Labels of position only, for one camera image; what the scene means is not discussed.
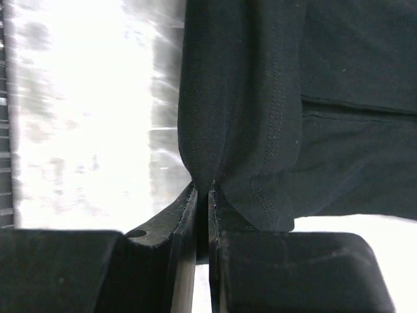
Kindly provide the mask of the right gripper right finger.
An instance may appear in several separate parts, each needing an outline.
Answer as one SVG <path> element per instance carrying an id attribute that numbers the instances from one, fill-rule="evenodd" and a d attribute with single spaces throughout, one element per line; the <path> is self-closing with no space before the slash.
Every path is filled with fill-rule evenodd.
<path id="1" fill-rule="evenodd" d="M 213 312 L 394 312 L 368 243 L 346 232 L 261 231 L 212 185 Z"/>

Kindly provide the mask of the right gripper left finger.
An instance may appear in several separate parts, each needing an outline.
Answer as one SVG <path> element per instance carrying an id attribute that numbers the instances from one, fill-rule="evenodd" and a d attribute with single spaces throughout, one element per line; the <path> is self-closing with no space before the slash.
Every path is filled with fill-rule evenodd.
<path id="1" fill-rule="evenodd" d="M 3 230 L 2 312 L 190 312 L 197 192 L 117 231 Z"/>

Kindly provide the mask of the black daisy t-shirt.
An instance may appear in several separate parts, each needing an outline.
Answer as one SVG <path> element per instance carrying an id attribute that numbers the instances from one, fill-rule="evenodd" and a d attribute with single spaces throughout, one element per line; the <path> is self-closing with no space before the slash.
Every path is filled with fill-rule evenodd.
<path id="1" fill-rule="evenodd" d="M 415 1 L 188 1 L 179 150 L 259 230 L 416 218 Z"/>

